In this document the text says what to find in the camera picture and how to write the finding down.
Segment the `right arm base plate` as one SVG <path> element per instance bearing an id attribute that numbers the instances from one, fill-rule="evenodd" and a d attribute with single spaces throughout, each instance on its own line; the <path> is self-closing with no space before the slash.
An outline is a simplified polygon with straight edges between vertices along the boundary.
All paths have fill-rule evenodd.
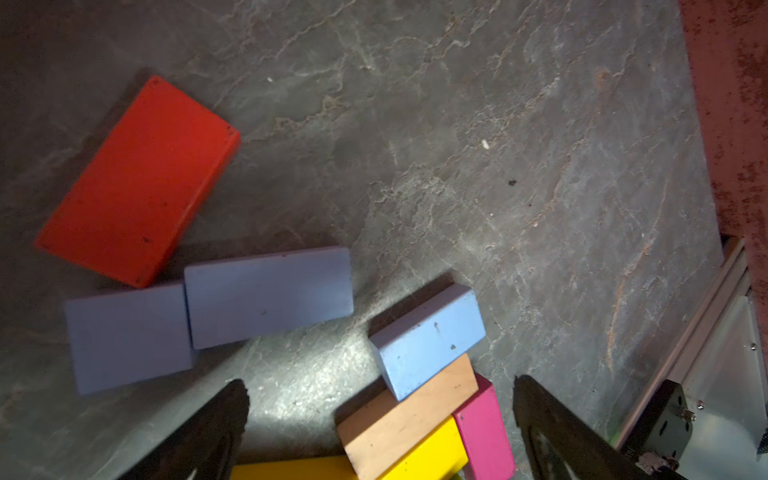
<path id="1" fill-rule="evenodd" d="M 654 479 L 684 479 L 677 470 L 693 434 L 696 413 L 682 385 L 664 380 L 620 448 L 621 454 Z"/>

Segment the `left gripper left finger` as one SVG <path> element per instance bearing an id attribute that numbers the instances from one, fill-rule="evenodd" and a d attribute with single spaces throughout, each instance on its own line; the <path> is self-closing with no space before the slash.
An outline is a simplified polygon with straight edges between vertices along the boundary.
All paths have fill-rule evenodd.
<path id="1" fill-rule="evenodd" d="M 249 397 L 235 379 L 121 475 L 123 479 L 228 479 L 236 464 Z"/>

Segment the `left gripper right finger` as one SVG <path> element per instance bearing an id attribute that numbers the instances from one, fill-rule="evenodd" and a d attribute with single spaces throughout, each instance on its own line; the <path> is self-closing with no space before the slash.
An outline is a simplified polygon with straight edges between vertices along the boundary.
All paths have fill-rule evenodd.
<path id="1" fill-rule="evenodd" d="M 533 377 L 514 380 L 513 413 L 535 479 L 646 479 Z"/>

